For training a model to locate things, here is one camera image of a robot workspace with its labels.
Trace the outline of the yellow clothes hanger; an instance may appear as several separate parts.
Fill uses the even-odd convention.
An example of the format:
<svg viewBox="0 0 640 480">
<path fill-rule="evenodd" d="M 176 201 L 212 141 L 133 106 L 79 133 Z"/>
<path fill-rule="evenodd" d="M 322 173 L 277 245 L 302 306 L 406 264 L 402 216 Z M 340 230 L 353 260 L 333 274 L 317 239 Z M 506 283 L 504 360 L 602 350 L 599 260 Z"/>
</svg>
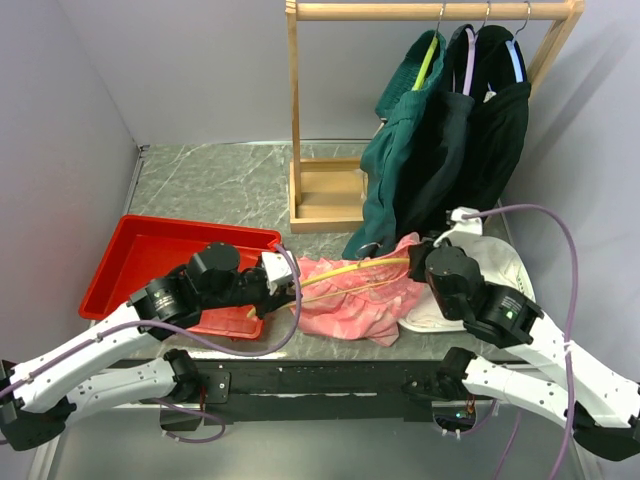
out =
<svg viewBox="0 0 640 480">
<path fill-rule="evenodd" d="M 387 256 L 359 261 L 298 260 L 302 298 L 288 305 L 302 329 L 328 327 L 364 316 L 369 323 L 396 317 L 421 292 L 408 277 L 409 258 Z"/>
</svg>

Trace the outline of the pink patterned shorts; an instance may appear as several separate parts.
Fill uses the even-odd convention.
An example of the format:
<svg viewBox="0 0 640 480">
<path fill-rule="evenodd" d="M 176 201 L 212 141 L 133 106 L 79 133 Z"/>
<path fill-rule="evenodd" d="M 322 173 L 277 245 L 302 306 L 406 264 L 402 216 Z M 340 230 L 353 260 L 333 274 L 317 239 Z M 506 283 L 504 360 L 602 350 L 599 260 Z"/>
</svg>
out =
<svg viewBox="0 0 640 480">
<path fill-rule="evenodd" d="M 409 249 L 419 244 L 419 235 L 411 233 L 379 258 L 299 258 L 298 328 L 305 334 L 392 345 L 399 337 L 398 321 L 419 303 L 425 289 L 409 277 Z"/>
</svg>

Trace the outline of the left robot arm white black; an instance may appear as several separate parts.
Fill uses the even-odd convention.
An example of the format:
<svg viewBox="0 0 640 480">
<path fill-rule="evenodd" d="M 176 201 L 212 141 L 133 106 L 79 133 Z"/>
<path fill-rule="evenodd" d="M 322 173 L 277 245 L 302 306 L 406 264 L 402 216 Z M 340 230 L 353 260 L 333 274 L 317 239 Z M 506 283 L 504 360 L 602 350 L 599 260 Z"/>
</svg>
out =
<svg viewBox="0 0 640 480">
<path fill-rule="evenodd" d="M 178 409 L 201 395 L 201 376 L 185 350 L 129 369 L 112 366 L 174 334 L 190 336 L 208 310 L 252 306 L 264 317 L 301 302 L 299 267 L 283 246 L 261 253 L 253 267 L 239 265 L 234 246 L 211 243 L 63 345 L 23 363 L 2 362 L 2 444 L 30 450 L 103 410 L 140 401 Z"/>
</svg>

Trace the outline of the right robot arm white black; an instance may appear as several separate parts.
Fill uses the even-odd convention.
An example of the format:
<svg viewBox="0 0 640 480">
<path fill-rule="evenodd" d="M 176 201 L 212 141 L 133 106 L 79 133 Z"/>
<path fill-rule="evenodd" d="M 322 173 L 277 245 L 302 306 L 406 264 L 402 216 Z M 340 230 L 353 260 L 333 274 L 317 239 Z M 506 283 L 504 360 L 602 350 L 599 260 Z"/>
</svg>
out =
<svg viewBox="0 0 640 480">
<path fill-rule="evenodd" d="M 409 276 L 430 287 L 446 319 L 462 321 L 468 333 L 547 377 L 530 377 L 452 347 L 424 382 L 426 397 L 492 397 L 569 427 L 573 439 L 600 458 L 622 461 L 638 454 L 638 383 L 566 341 L 539 305 L 510 286 L 485 280 L 478 262 L 450 244 L 410 247 Z"/>
</svg>

